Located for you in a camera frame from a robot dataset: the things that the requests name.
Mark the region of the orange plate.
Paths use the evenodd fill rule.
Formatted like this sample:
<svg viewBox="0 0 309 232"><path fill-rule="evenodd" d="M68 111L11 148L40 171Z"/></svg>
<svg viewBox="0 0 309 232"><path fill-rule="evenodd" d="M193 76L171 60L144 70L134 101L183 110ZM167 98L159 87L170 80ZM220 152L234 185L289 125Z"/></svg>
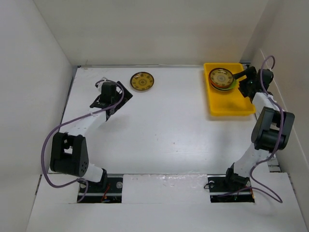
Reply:
<svg viewBox="0 0 309 232"><path fill-rule="evenodd" d="M217 86L215 86L215 85L212 84L212 83L211 83L211 86L212 86L213 88L215 88L215 89L220 90L220 91L229 91L229 90L233 89L233 87L227 87L227 88L217 87Z"/></svg>

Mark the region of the yellow patterned plate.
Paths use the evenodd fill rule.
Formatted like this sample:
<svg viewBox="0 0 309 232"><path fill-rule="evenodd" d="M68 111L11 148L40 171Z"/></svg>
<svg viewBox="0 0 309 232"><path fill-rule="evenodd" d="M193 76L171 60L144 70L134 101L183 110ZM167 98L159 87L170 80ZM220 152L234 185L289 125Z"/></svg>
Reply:
<svg viewBox="0 0 309 232"><path fill-rule="evenodd" d="M148 72L137 72L132 75L130 85L137 91L147 91L153 87L154 77Z"/></svg>
<svg viewBox="0 0 309 232"><path fill-rule="evenodd" d="M224 68L216 68L211 70L209 73L210 82L216 86L221 88L229 87L233 81L233 74Z"/></svg>

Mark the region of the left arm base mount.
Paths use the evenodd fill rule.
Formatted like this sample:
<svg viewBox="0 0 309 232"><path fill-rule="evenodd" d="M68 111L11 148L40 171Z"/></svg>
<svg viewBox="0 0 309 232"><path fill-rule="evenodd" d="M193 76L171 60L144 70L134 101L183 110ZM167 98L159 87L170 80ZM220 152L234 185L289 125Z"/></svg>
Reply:
<svg viewBox="0 0 309 232"><path fill-rule="evenodd" d="M121 203L123 190L123 174L107 174L103 172L101 182L88 181L88 189L79 182L77 203Z"/></svg>

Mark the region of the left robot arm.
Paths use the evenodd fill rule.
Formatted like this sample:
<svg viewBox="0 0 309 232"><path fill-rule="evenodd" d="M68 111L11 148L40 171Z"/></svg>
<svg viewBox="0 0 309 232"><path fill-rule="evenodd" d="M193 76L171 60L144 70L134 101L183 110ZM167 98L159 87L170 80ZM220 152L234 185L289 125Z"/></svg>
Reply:
<svg viewBox="0 0 309 232"><path fill-rule="evenodd" d="M107 171L89 161L86 137L107 122L133 95L117 81L101 79L95 84L100 94L90 105L90 113L63 123L76 122L67 132L57 132L52 139L50 169L86 180L96 191L107 187Z"/></svg>

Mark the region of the green plate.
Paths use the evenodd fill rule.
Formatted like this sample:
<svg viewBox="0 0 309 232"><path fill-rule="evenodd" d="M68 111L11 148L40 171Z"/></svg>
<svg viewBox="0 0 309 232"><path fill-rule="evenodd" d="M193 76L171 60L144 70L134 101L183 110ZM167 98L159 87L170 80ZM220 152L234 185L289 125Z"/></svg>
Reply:
<svg viewBox="0 0 309 232"><path fill-rule="evenodd" d="M235 87L237 85L237 81L236 80L234 80L232 83L231 83L231 85L230 86L228 86L228 87Z"/></svg>

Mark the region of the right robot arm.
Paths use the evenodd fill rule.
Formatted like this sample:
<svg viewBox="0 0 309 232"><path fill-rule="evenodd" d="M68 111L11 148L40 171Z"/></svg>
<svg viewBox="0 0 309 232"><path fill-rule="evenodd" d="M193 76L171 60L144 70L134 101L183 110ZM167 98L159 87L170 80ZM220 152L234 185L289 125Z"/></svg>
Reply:
<svg viewBox="0 0 309 232"><path fill-rule="evenodd" d="M258 119L251 135L251 145L244 155L226 171L223 184L229 191L246 189L253 179L257 165L267 162L277 150L283 150L289 140L295 116L285 112L267 91L273 80L268 69L249 67L234 75L235 79L246 76L239 82L239 91L256 107Z"/></svg>

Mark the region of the black plate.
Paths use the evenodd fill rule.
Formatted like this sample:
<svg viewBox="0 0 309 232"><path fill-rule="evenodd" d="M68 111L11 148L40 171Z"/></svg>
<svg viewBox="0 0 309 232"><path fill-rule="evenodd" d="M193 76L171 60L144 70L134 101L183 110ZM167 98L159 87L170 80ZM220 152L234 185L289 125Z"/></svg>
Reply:
<svg viewBox="0 0 309 232"><path fill-rule="evenodd" d="M217 89L217 88L215 88L215 90L219 92L224 92L224 93L228 93L232 91L232 89Z"/></svg>

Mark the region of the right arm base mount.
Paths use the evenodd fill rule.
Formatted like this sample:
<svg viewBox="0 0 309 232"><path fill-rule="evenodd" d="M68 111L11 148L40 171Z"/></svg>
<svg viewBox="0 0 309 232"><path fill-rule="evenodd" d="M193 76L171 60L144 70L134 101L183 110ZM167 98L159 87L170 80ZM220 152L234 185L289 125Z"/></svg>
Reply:
<svg viewBox="0 0 309 232"><path fill-rule="evenodd" d="M210 193L211 203L254 203L249 177L234 173L234 165L225 174L207 175L204 189Z"/></svg>

